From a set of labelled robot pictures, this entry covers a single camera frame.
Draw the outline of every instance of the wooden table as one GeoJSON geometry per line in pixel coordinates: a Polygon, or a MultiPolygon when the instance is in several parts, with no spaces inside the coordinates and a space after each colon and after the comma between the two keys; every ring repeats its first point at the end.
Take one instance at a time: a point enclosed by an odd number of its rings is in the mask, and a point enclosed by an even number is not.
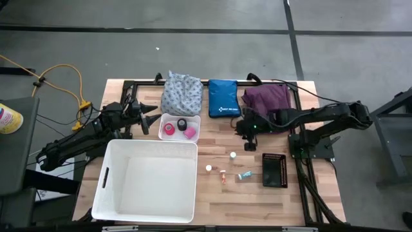
{"type": "MultiPolygon", "coordinates": [[[[108,79],[104,91],[102,106],[113,101],[120,101],[123,79],[108,79]]],[[[297,82],[300,87],[316,93],[312,81],[297,82]]],[[[137,99],[144,104],[160,105],[163,87],[139,87],[137,99]]],[[[241,100],[244,88],[238,88],[238,99],[241,100]]],[[[309,93],[299,90],[302,109],[319,107],[318,99],[309,93]]],[[[256,152],[244,151],[240,136],[234,134],[230,127],[230,119],[211,119],[208,115],[208,89],[203,91],[201,111],[201,130],[198,141],[198,176],[196,187],[196,207],[194,225],[233,225],[233,226],[298,226],[304,225],[303,210],[297,181],[295,162],[288,150],[288,133],[279,135],[258,135],[256,152]],[[229,153],[235,151],[237,157],[229,161],[229,153]],[[262,186],[262,153],[280,153],[287,157],[288,188],[266,188],[262,186]],[[221,184],[217,171],[207,174],[206,165],[213,165],[227,171],[227,183],[221,184]],[[239,181],[238,173],[252,171],[253,176],[239,181]]],[[[148,113],[161,113],[160,109],[148,113]]],[[[160,119],[150,127],[150,134],[143,135],[140,126],[132,126],[134,139],[158,140],[160,119]]],[[[314,129],[322,123],[307,124],[306,128],[314,129]]],[[[93,205],[98,176],[103,158],[97,158],[86,166],[82,185],[77,199],[73,220],[82,217],[93,205]]],[[[315,177],[319,194],[336,214],[345,221],[343,206],[339,193],[335,172],[332,165],[325,160],[313,160],[315,177]]],[[[308,194],[311,216],[315,220],[313,200],[308,194]]]]}

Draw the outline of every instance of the white bottle cap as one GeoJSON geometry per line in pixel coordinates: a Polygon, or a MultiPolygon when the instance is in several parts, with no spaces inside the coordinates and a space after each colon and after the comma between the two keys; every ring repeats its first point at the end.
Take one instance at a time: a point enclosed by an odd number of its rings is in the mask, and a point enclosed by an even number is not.
{"type": "Polygon", "coordinates": [[[235,159],[235,158],[236,158],[236,152],[232,151],[232,152],[230,153],[230,158],[231,158],[231,159],[235,159]]]}

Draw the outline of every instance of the black tape roll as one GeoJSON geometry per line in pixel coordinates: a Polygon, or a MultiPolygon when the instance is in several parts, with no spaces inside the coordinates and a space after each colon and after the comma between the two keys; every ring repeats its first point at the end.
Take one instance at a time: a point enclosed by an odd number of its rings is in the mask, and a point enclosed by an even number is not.
{"type": "Polygon", "coordinates": [[[187,128],[187,122],[185,119],[179,119],[178,120],[178,129],[180,131],[185,131],[187,128]]]}

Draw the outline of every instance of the black pipette tip rack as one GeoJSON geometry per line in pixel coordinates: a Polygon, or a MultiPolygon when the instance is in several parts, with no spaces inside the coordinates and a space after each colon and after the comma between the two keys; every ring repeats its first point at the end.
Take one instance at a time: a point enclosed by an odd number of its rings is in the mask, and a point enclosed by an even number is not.
{"type": "Polygon", "coordinates": [[[264,153],[262,155],[263,186],[287,188],[286,155],[264,153]]]}

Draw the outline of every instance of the pink tape roll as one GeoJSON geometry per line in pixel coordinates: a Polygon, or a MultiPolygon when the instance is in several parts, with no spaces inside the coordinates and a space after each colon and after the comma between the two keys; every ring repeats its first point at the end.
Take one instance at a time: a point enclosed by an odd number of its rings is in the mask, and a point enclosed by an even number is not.
{"type": "Polygon", "coordinates": [[[171,123],[167,123],[163,130],[166,132],[167,135],[174,134],[174,126],[171,123]]]}
{"type": "Polygon", "coordinates": [[[193,135],[196,134],[196,130],[189,126],[184,132],[183,134],[186,136],[187,139],[191,139],[193,137],[193,135]]]}

